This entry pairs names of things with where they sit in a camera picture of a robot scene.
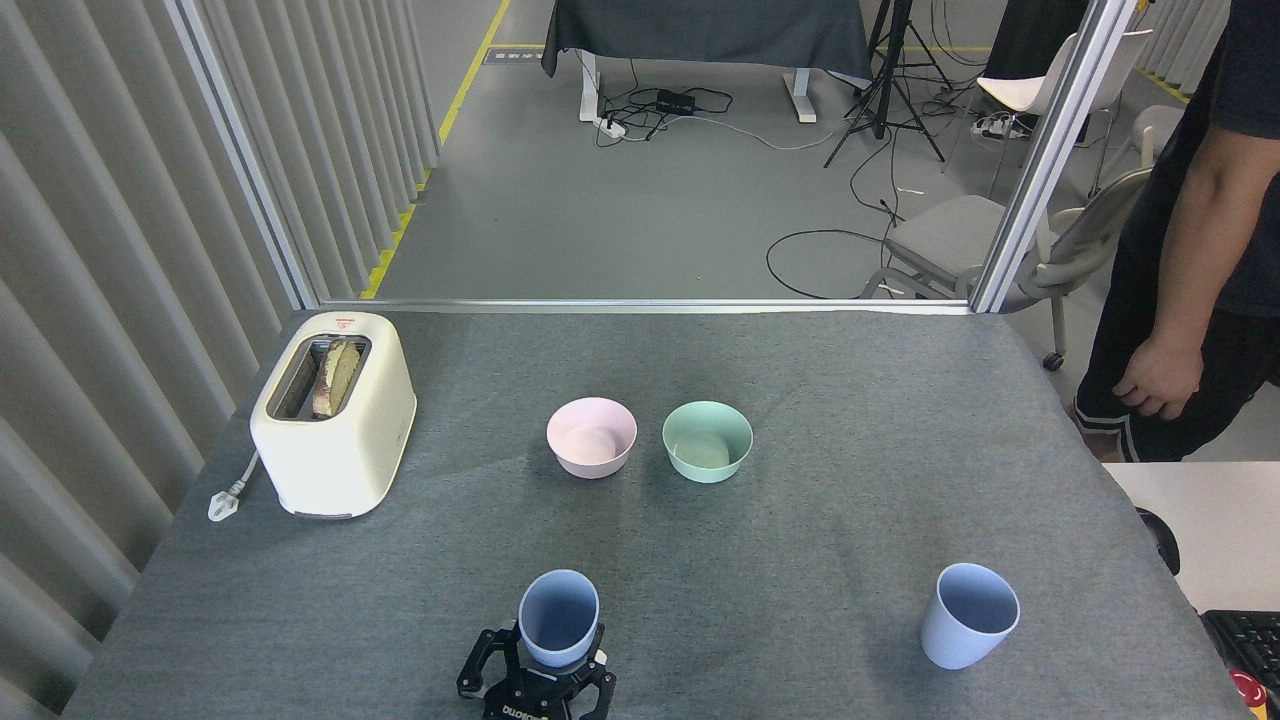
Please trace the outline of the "person's right hand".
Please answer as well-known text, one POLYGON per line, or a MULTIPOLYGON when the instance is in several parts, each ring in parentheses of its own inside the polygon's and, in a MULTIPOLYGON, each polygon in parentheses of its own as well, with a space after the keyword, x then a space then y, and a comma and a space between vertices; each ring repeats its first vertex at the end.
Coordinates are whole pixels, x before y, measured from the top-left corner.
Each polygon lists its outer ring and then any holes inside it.
POLYGON ((1112 393, 1142 416, 1175 420, 1199 388, 1204 361, 1190 336, 1152 334, 1130 356, 1112 393))

